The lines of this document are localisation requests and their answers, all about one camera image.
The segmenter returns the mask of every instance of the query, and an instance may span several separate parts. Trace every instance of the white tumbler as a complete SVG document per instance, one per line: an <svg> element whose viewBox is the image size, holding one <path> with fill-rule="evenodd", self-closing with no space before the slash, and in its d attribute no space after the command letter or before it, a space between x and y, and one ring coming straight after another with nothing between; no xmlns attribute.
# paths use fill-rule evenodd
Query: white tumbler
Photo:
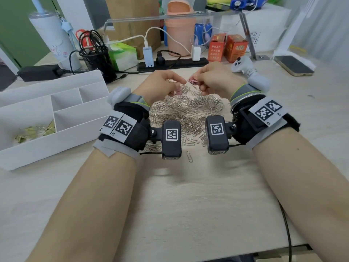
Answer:
<svg viewBox="0 0 349 262"><path fill-rule="evenodd" d="M69 55L75 48L67 32L62 29L61 21L57 14L41 8L38 9L38 12L30 14L29 20L63 69L70 70ZM76 53L72 55L71 59L73 71L80 69L81 63Z"/></svg>

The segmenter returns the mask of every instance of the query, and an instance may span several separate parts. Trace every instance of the white motion tracker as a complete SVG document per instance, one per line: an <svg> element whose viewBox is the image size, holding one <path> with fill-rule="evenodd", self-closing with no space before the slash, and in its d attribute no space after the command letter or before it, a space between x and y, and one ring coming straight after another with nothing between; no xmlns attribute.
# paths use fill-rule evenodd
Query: white motion tracker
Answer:
<svg viewBox="0 0 349 262"><path fill-rule="evenodd" d="M268 92L270 89L269 79L258 73L248 56L238 57L231 66L231 71L233 73L244 73L247 76L247 83L262 92Z"/></svg>

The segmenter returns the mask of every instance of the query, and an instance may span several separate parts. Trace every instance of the red box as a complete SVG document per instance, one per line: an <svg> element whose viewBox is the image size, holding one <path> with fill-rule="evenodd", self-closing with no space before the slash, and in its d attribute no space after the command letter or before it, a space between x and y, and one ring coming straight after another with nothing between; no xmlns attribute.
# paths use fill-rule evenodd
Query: red box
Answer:
<svg viewBox="0 0 349 262"><path fill-rule="evenodd" d="M208 50L208 61L222 60L225 45L225 36L225 33L213 35L212 40L210 42L210 48Z"/></svg>
<svg viewBox="0 0 349 262"><path fill-rule="evenodd" d="M234 62L238 57L245 55L248 42L240 35L228 35L224 56L229 62Z"/></svg>

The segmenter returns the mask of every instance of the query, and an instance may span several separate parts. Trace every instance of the person's right hand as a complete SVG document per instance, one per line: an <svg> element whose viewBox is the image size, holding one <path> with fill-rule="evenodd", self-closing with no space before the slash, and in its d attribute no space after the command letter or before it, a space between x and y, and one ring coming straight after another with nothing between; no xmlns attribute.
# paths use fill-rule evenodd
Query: person's right hand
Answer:
<svg viewBox="0 0 349 262"><path fill-rule="evenodd" d="M228 66L218 61L202 67L189 79L199 81L200 91L202 91L203 96L217 94L228 100L236 90L246 83L244 79L233 74Z"/></svg>

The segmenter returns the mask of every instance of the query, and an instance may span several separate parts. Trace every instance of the green door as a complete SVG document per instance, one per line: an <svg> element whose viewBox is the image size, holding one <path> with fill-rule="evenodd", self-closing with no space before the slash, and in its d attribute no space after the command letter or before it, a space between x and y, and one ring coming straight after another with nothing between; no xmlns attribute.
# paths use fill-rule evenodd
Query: green door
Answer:
<svg viewBox="0 0 349 262"><path fill-rule="evenodd" d="M57 0L40 2L46 10L60 11ZM0 47L19 68L34 65L50 52L29 21L35 10L31 0L1 0Z"/></svg>

